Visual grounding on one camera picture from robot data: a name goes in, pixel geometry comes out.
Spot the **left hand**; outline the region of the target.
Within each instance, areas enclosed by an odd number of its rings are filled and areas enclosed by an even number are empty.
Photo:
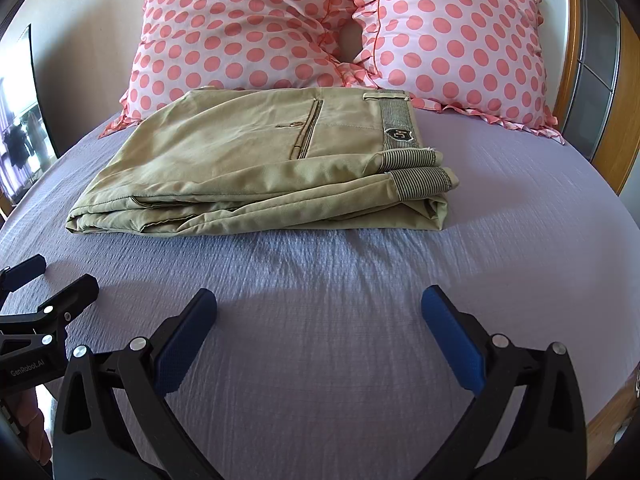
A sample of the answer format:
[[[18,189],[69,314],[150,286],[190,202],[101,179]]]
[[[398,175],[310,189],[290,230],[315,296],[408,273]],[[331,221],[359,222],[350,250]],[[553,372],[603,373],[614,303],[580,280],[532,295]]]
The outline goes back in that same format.
[[[26,448],[30,456],[41,465],[50,462],[51,443],[44,430],[44,417],[38,406],[35,388],[14,393],[6,400],[18,423],[26,430]]]

